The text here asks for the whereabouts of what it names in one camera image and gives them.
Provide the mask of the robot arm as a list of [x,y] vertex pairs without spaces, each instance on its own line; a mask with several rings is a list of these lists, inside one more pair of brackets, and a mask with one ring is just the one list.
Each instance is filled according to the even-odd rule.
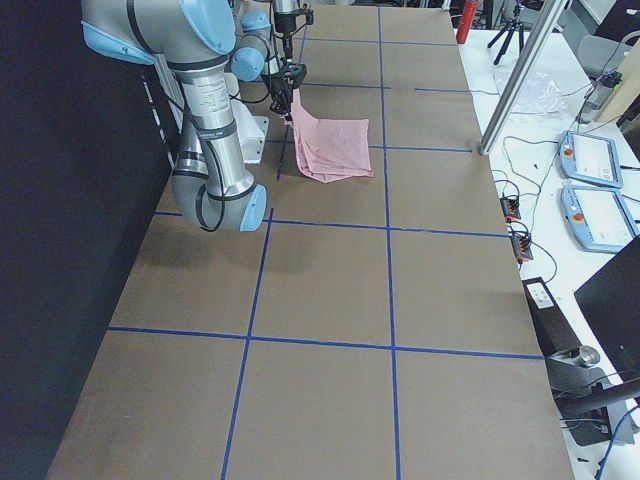
[[308,4],[294,0],[268,1],[268,12],[249,11],[240,20],[244,33],[266,34],[268,40],[279,40],[287,62],[294,59],[293,37],[314,24],[314,11]]
[[300,1],[236,19],[229,1],[84,1],[87,46],[106,57],[151,65],[165,57],[184,98],[180,152],[171,174],[182,215],[213,232],[257,230],[267,192],[245,167],[226,73],[261,78],[273,112],[288,117],[306,67],[293,60],[293,36],[314,21]]

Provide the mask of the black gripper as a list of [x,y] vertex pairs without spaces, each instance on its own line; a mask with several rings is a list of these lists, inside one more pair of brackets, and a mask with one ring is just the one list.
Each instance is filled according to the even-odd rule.
[[278,72],[268,76],[269,93],[272,99],[270,110],[280,114],[286,121],[291,121],[291,103],[293,93],[306,77],[304,63],[287,62]]
[[286,59],[293,58],[292,37],[299,31],[298,18],[302,17],[302,26],[314,23],[314,10],[308,4],[275,4],[274,23],[279,38],[283,41]]

